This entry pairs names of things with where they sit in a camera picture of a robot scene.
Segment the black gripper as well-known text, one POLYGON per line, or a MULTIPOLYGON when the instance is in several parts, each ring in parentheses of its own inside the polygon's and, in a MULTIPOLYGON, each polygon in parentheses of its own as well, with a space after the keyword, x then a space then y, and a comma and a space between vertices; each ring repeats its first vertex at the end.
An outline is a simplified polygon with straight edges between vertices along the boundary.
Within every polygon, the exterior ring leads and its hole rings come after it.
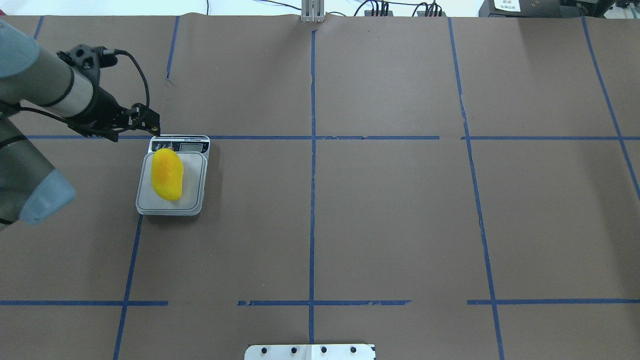
POLYGON ((160 115, 147 105, 136 103, 131 107, 131 124, 129 111, 105 89, 94 86, 89 105, 75 116, 75 132, 112 142, 119 141, 119 133, 144 132, 155 137, 162 134, 160 115))

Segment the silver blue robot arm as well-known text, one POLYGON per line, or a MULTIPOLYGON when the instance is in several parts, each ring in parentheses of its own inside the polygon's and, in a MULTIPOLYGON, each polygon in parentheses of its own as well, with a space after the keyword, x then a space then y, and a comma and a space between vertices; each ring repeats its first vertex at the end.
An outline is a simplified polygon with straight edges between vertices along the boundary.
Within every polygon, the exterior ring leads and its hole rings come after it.
POLYGON ((1 229, 43 223, 71 203, 70 180, 34 144, 36 136, 118 142, 126 132, 161 132, 150 86, 135 57, 121 48, 79 44, 51 51, 34 35, 1 21, 1 229), (128 58, 144 100, 121 105, 101 84, 101 71, 128 58))

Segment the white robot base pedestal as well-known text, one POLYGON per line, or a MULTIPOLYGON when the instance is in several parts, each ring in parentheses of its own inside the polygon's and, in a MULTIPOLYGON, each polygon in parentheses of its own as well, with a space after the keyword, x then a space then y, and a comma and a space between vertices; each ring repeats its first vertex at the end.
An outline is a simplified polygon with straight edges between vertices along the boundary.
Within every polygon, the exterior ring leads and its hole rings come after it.
POLYGON ((247 347, 245 360, 375 360, 374 344, 255 344, 247 347))

